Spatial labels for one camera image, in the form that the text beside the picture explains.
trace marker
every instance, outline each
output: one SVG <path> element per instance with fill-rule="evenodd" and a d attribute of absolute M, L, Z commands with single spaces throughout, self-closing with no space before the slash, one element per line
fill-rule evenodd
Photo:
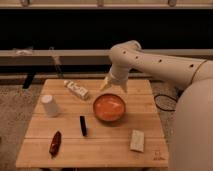
<path fill-rule="evenodd" d="M 85 117 L 80 116 L 80 124 L 81 124 L 81 132 L 83 136 L 87 135 L 87 128 L 86 128 L 86 123 L 85 123 Z"/>

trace bowl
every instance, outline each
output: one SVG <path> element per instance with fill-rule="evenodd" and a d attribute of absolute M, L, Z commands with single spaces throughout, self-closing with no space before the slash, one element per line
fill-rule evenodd
<path fill-rule="evenodd" d="M 95 116 L 101 121 L 119 120 L 125 114 L 125 102 L 115 94 L 102 94 L 93 103 Z"/>

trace floor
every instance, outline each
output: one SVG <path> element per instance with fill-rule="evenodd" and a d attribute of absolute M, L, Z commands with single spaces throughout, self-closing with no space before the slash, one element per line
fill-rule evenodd
<path fill-rule="evenodd" d="M 39 171 L 40 169 L 16 169 L 15 161 L 43 82 L 34 82 L 29 89 L 22 89 L 22 85 L 19 83 L 10 81 L 5 84 L 5 82 L 0 81 L 0 171 Z M 151 82 L 151 86 L 155 95 L 162 93 L 176 98 L 175 88 L 167 83 Z M 157 103 L 164 108 L 175 108 L 175 103 L 166 98 L 159 99 Z M 173 112 L 159 110 L 159 114 L 166 141 L 169 145 L 172 134 Z M 127 168 L 120 170 L 135 171 L 141 169 Z M 167 171 L 167 169 L 151 168 L 149 171 Z"/>

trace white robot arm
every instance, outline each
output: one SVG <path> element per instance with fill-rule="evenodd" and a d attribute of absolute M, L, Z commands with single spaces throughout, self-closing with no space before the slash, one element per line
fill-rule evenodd
<path fill-rule="evenodd" d="M 134 68 L 185 90 L 179 99 L 169 148 L 169 171 L 213 170 L 213 61 L 145 54 L 137 41 L 115 45 L 101 89 L 126 82 Z"/>

